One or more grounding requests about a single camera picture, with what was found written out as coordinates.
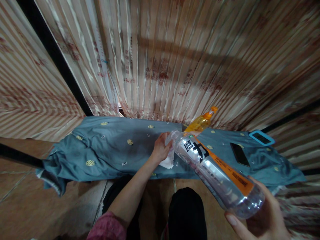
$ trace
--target black pole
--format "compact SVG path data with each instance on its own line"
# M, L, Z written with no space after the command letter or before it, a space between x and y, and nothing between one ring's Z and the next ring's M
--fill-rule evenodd
M320 168L314 168L302 171L305 176L320 174Z
M80 107L86 116L93 116L90 107L87 104L86 99L83 97L82 92L74 79L64 57L59 49L59 46L54 40L45 20L43 19L37 5L34 0L17 0L23 13L26 15L34 31L40 38L42 44L46 48L53 62L57 66L57 69L61 73L63 79L70 88L72 94L78 101Z
M21 163L33 168L43 168L41 159L20 152L14 148L0 143L0 157L9 161Z
M261 131L264 132L264 133L267 133L267 132L270 132L271 130L277 128L277 127L280 127L281 125L287 123L287 122L290 122L291 120L307 113L307 112L310 112L316 108L320 107L320 99L310 103L309 105L299 109L298 111L295 111L294 113L291 113L290 115L280 119L279 121L271 124L270 126L262 129Z

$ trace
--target orange label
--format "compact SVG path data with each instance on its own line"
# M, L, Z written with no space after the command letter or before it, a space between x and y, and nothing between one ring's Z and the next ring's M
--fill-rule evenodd
M230 178L231 181L239 188L244 196L248 196L253 188L253 183L245 178L244 176L237 173L223 160L218 158L214 153L212 153L207 147L205 147L195 136L194 138L198 143L202 145L204 149L206 149L210 155L210 157L215 161L215 163L225 172L225 174Z

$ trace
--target pink sleeve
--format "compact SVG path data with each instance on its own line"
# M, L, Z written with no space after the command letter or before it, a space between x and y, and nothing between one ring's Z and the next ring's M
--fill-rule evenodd
M125 240L126 229L112 212L106 212L98 218L88 234L87 240Z

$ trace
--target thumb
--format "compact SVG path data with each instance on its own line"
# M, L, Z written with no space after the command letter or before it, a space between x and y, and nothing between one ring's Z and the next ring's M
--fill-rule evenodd
M236 218L233 214L229 212L225 212L224 216L226 217L227 221L236 232L236 234L242 240L256 240L257 238L249 232L245 225L238 218Z

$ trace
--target floor tile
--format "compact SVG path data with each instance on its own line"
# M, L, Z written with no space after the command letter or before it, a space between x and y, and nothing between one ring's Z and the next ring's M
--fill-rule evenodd
M53 142L41 140L13 138L0 138L0 143L37 158L45 158L49 154L49 151L54 144ZM31 167L23 164L1 158L0 161L0 172L27 172L31 170Z
M177 190L190 187L200 195L204 206L208 240L239 239L225 219L224 210L202 181L194 179L176 179L175 181Z
M97 219L102 215L103 199L104 199L104 197L106 196L108 190L110 189L110 187L112 186L112 184L115 181L116 180L113 180L113 179L106 181L106 185L105 185L105 188L104 188L104 190L102 192L101 199L100 199L99 206L98 206L98 210L97 210L97 213L96 213L96 216L95 216L95 219L94 219L94 224L96 223Z
M173 194L173 179L148 181L139 217L141 240L160 239L168 222L169 205Z
M25 175L25 173L0 174L0 202Z
M95 219L106 181L70 182L59 198L29 174L0 204L3 239L85 239Z

